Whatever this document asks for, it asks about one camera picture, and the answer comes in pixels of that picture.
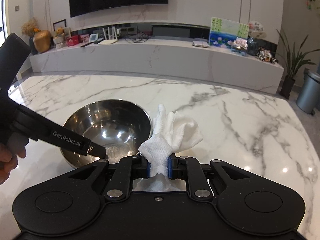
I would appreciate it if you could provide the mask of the person's left hand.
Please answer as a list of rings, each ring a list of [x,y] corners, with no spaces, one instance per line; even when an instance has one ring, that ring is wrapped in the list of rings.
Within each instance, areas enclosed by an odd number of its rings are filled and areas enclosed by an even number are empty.
[[[4,184],[10,172],[18,165],[18,158],[25,158],[27,155],[25,146],[29,139],[21,134],[13,133],[6,144],[1,143],[1,184]]]

